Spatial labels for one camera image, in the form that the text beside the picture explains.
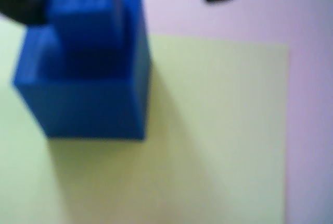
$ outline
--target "blue wooden block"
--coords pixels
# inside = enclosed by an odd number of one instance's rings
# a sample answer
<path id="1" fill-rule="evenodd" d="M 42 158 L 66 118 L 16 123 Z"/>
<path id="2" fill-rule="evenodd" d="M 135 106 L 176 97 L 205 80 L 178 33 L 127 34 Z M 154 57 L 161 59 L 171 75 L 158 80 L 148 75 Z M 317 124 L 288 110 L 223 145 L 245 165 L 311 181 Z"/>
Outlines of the blue wooden block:
<path id="1" fill-rule="evenodd" d="M 47 17 L 67 52 L 121 48 L 123 0 L 49 0 Z"/>
<path id="2" fill-rule="evenodd" d="M 124 0 L 121 50 L 68 56 L 53 26 L 28 28 L 14 85 L 49 137 L 145 137 L 151 60 L 142 0 Z"/>

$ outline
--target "yellow paper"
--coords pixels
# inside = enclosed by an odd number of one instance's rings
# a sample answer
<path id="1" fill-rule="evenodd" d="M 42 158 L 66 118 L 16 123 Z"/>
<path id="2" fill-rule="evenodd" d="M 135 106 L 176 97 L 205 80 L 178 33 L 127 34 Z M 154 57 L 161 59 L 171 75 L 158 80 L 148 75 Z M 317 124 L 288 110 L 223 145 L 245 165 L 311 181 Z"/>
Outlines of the yellow paper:
<path id="1" fill-rule="evenodd" d="M 146 142 L 47 142 L 4 24 L 1 223 L 283 224 L 286 46 L 151 36 Z"/>

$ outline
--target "blue block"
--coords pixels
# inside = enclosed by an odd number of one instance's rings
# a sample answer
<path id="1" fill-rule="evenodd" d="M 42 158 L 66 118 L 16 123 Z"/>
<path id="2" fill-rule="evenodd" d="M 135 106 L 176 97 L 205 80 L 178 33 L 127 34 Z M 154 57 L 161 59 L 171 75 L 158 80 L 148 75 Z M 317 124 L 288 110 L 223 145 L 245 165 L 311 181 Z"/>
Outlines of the blue block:
<path id="1" fill-rule="evenodd" d="M 123 0 L 49 0 L 47 17 L 68 53 L 124 44 Z"/>
<path id="2" fill-rule="evenodd" d="M 68 56 L 53 26 L 28 28 L 14 85 L 48 137 L 145 137 L 151 70 L 142 0 L 124 0 L 125 44 Z"/>

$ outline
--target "table surface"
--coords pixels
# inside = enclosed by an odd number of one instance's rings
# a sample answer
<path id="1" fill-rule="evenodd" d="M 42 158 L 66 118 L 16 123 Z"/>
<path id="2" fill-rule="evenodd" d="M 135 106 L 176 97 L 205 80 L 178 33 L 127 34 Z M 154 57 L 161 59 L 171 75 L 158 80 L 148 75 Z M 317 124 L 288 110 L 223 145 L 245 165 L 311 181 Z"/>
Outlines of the table surface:
<path id="1" fill-rule="evenodd" d="M 145 0 L 153 33 L 290 46 L 286 223 L 333 219 L 332 0 Z"/>

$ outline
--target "yellow-green sheet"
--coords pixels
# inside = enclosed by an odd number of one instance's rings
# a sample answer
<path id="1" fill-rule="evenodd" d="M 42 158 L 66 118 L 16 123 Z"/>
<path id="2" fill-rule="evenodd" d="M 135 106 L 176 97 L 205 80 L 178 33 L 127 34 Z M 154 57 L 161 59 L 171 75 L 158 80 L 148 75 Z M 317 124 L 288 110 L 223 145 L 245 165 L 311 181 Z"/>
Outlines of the yellow-green sheet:
<path id="1" fill-rule="evenodd" d="M 283 224 L 288 48 L 150 37 L 145 143 L 47 142 L 0 21 L 0 222 Z"/>

